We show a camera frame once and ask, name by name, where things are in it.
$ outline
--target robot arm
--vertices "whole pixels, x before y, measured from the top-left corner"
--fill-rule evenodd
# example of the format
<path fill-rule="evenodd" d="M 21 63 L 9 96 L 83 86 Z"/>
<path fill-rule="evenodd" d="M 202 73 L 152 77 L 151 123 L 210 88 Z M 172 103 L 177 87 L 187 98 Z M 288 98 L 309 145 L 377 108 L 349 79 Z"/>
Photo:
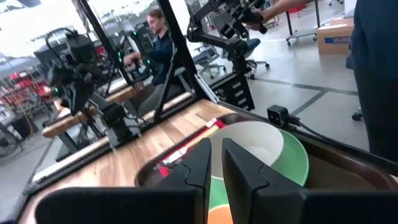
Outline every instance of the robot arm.
<path fill-rule="evenodd" d="M 231 20 L 224 25 L 221 35 L 232 38 L 237 30 L 241 37 L 246 38 L 248 32 L 242 23 L 252 23 L 260 25 L 260 32 L 265 34 L 267 29 L 262 25 L 262 17 L 251 12 L 254 7 L 264 4 L 263 0 L 240 1 L 240 0 L 210 0 L 199 11 L 190 18 L 190 25 L 187 30 L 187 38 L 191 42 L 204 42 L 217 47 L 226 49 L 235 41 L 229 42 L 220 37 L 208 35 L 202 31 L 201 20 L 212 11 L 217 11 L 220 6 L 225 6 L 231 15 Z"/>
<path fill-rule="evenodd" d="M 267 29 L 262 25 L 262 17 L 251 12 L 252 7 L 260 7 L 263 3 L 263 0 L 209 0 L 190 18 L 187 39 L 190 42 L 203 42 L 225 49 L 228 52 L 228 60 L 232 61 L 234 70 L 237 73 L 245 74 L 250 72 L 250 68 L 248 68 L 244 58 L 248 51 L 246 42 L 239 37 L 232 37 L 236 31 L 243 38 L 248 36 L 248 31 L 242 25 L 243 22 L 260 24 L 260 31 L 263 34 L 267 32 Z M 217 11 L 220 6 L 225 6 L 232 18 L 221 30 L 221 34 L 227 39 L 204 33 L 201 25 L 201 19 L 210 12 Z"/>

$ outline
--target black pole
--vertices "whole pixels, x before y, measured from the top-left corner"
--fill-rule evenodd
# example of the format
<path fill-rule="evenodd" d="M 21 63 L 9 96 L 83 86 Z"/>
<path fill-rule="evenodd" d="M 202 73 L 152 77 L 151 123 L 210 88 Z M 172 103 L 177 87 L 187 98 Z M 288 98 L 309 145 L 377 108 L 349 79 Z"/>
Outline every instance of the black pole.
<path fill-rule="evenodd" d="M 200 87 L 195 79 L 195 75 L 198 73 L 195 64 L 193 63 L 191 53 L 187 47 L 187 40 L 182 35 L 180 26 L 178 25 L 177 19 L 173 12 L 173 8 L 169 0 L 157 0 L 160 10 L 163 12 L 163 16 L 166 20 L 167 26 L 169 27 L 169 33 L 173 40 L 174 46 L 177 48 L 177 60 L 181 60 L 182 65 L 187 72 L 188 83 L 192 86 L 195 94 L 201 98 L 206 97 L 205 92 Z"/>
<path fill-rule="evenodd" d="M 317 14 L 317 26 L 318 26 L 318 28 L 320 28 L 320 27 L 321 27 L 321 22 L 320 22 L 320 19 L 319 19 L 319 5 L 318 5 L 318 0 L 315 0 L 315 12 L 316 12 L 316 14 Z"/>
<path fill-rule="evenodd" d="M 94 31 L 97 33 L 99 40 L 103 44 L 103 47 L 108 53 L 108 56 L 111 58 L 114 66 L 120 70 L 122 73 L 123 78 L 126 80 L 128 85 L 132 86 L 132 82 L 130 77 L 128 76 L 127 72 L 125 71 L 122 63 L 119 61 L 118 56 L 113 50 L 111 43 L 109 42 L 108 37 L 105 34 L 105 31 L 102 29 L 100 23 L 98 22 L 96 16 L 94 15 L 93 11 L 91 10 L 90 6 L 87 3 L 87 0 L 77 0 L 81 6 L 81 9 L 86 14 L 88 21 L 93 25 Z"/>
<path fill-rule="evenodd" d="M 289 27 L 289 34 L 293 35 L 292 21 L 290 20 L 290 12 L 286 11 L 287 25 Z"/>

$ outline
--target shelving rack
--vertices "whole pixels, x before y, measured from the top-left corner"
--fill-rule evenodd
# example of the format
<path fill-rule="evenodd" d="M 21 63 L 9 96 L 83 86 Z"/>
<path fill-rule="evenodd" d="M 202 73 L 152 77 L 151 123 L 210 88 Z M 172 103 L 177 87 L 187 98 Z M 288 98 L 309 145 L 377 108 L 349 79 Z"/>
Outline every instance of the shelving rack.
<path fill-rule="evenodd" d="M 0 102 L 5 110 L 30 118 L 48 114 L 53 100 L 44 94 L 45 85 L 47 80 L 39 67 L 27 68 L 0 81 Z"/>

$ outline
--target cardboard box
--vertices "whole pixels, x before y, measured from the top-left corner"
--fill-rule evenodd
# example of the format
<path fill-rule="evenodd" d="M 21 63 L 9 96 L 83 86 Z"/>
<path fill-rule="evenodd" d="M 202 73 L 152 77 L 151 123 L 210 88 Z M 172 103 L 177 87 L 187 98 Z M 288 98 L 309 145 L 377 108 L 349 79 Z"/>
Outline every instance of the cardboard box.
<path fill-rule="evenodd" d="M 350 54 L 349 45 L 354 30 L 352 19 L 340 19 L 317 30 L 319 54 Z"/>
<path fill-rule="evenodd" d="M 354 25 L 354 19 L 353 18 L 344 19 L 343 16 L 340 16 L 340 17 L 334 18 L 332 21 L 330 21 L 330 25 L 339 25 L 339 24 Z"/>

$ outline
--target wooden tabletop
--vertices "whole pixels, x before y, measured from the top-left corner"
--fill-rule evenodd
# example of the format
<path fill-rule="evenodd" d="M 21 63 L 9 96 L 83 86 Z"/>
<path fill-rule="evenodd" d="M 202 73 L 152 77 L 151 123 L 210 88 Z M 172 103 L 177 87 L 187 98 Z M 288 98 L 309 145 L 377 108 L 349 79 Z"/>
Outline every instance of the wooden tabletop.
<path fill-rule="evenodd" d="M 213 118 L 234 113 L 230 109 L 201 100 L 167 121 L 148 130 L 141 138 L 110 152 L 53 186 L 41 191 L 28 202 L 19 223 L 35 224 L 34 209 L 39 200 L 57 189 L 66 187 L 125 187 L 134 186 L 139 169 L 155 156 L 193 134 Z M 106 139 L 96 142 L 103 146 Z M 88 146 L 82 151 L 92 151 Z"/>
<path fill-rule="evenodd" d="M 136 92 L 134 91 L 133 87 L 128 86 L 122 89 L 121 91 L 113 93 L 105 100 L 109 102 L 121 103 L 127 99 L 132 98 L 135 94 Z M 88 112 L 91 116 L 94 116 L 98 113 L 96 108 L 93 106 L 89 108 Z M 63 109 L 62 113 L 64 116 L 66 116 L 68 113 L 70 114 L 70 111 L 68 109 Z M 86 120 L 87 120 L 86 116 L 84 116 L 81 112 L 79 112 L 75 116 L 69 116 L 54 124 L 51 124 L 50 126 L 45 127 L 42 131 L 42 134 L 46 138 L 52 138 L 59 134 L 64 133 L 67 129 Z"/>

